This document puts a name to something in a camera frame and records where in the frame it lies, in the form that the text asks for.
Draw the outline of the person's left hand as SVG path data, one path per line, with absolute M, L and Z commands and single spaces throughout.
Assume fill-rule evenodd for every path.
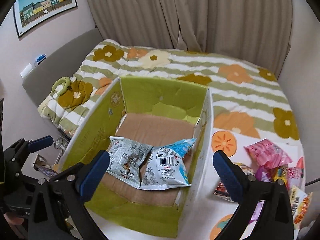
M 21 225 L 24 222 L 23 218 L 18 217 L 16 214 L 12 212 L 5 213 L 4 218 L 11 225 Z

